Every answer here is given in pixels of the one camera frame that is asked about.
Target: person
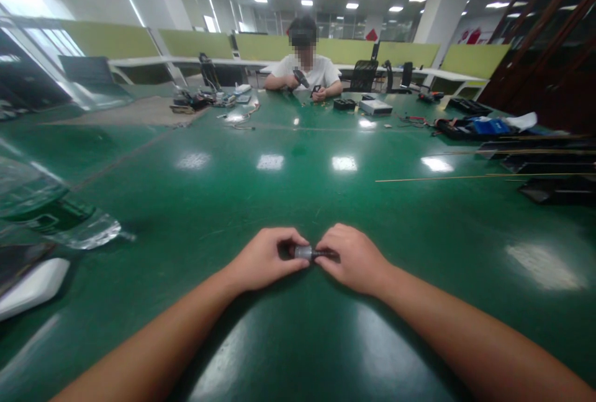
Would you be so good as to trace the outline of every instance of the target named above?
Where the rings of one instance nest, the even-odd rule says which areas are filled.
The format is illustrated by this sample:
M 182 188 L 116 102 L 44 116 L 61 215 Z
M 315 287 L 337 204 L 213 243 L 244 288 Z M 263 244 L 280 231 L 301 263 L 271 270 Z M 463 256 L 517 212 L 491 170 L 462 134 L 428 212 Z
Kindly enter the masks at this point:
M 310 90 L 320 85 L 318 92 L 312 94 L 315 102 L 338 96 L 343 91 L 338 70 L 327 57 L 315 54 L 317 46 L 317 24 L 310 16 L 298 17 L 292 21 L 287 31 L 294 54 L 284 57 L 265 80 L 265 89 L 279 90 L 288 87 L 291 90 L 305 90 L 294 76 L 295 70 L 303 71 Z
M 309 266 L 283 261 L 281 243 L 308 245 L 294 228 L 261 230 L 225 268 L 68 385 L 55 402 L 164 400 L 225 308 L 241 293 Z M 478 400 L 593 401 L 595 393 L 547 351 L 495 318 L 391 265 L 362 232 L 337 224 L 316 263 L 345 286 L 379 298 L 423 338 Z

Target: hand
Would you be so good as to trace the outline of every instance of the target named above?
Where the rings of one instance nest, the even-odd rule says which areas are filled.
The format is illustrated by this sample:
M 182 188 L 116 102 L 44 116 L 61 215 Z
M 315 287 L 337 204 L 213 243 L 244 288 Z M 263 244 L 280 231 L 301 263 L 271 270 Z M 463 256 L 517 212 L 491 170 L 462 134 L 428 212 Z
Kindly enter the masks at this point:
M 319 91 L 312 94 L 312 100 L 315 102 L 324 101 L 327 98 L 327 89 L 321 87 Z
M 300 83 L 296 80 L 296 76 L 287 75 L 286 76 L 286 85 L 289 89 L 296 89 L 300 86 Z
M 263 228 L 224 269 L 240 292 L 267 287 L 286 275 L 309 266 L 306 259 L 282 260 L 279 244 L 308 245 L 296 228 Z
M 326 257 L 318 257 L 315 262 L 340 283 L 367 295 L 377 293 L 383 274 L 392 268 L 364 233 L 343 224 L 330 228 L 316 249 L 336 252 L 341 263 Z

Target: green partition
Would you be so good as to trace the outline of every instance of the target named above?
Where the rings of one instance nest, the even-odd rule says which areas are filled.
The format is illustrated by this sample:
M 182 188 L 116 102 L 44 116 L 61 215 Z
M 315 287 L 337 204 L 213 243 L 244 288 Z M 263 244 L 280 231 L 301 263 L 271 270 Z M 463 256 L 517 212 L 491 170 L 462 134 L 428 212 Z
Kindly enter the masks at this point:
M 414 68 L 420 68 L 422 65 L 429 68 L 435 61 L 440 46 L 430 43 L 381 42 L 377 59 L 380 65 L 389 60 L 395 67 L 412 62 Z
M 160 29 L 160 34 L 172 56 L 198 57 L 204 52 L 211 58 L 233 58 L 226 34 L 174 29 Z
M 441 69 L 490 79 L 507 51 L 509 45 L 451 45 Z
M 237 34 L 236 43 L 243 60 L 278 62 L 294 52 L 285 35 Z
M 87 56 L 123 59 L 160 55 L 144 27 L 70 20 L 60 23 Z
M 370 60 L 374 42 L 366 40 L 319 39 L 317 54 L 331 59 L 336 65 L 355 65 L 358 60 Z

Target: bottle label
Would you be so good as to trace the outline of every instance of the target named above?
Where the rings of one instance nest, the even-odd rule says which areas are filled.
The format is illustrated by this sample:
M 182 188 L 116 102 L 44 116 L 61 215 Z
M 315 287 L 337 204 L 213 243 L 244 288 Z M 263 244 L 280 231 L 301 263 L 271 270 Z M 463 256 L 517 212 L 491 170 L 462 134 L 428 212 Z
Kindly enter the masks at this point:
M 43 235 L 68 231 L 89 219 L 96 210 L 93 205 L 69 197 L 66 190 L 56 200 L 4 220 Z

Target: green tabletop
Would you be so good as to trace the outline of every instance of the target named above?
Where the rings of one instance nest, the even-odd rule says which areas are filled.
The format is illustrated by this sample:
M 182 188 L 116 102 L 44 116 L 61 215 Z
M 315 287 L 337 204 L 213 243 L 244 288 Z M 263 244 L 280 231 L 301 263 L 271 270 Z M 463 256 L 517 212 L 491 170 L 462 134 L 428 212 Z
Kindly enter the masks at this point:
M 593 211 L 538 206 L 516 192 L 521 183 L 502 178 L 375 183 L 504 170 L 473 155 L 431 157 L 475 146 L 402 127 L 394 116 L 313 106 L 308 94 L 253 94 L 261 108 L 243 126 L 255 130 L 231 128 L 216 118 L 228 111 L 213 108 L 187 129 L 36 126 L 26 141 L 15 128 L 5 136 L 78 185 L 135 240 L 58 249 L 71 260 L 58 296 L 0 323 L 3 401 L 47 400 L 262 227 L 295 226 L 317 242 L 336 222 L 364 231 L 392 263 L 519 330 L 596 385 Z M 415 96 L 385 100 L 401 116 L 460 116 Z M 229 111 L 228 121 L 247 108 Z M 318 267 L 236 300 L 171 396 L 470 398 L 406 323 Z

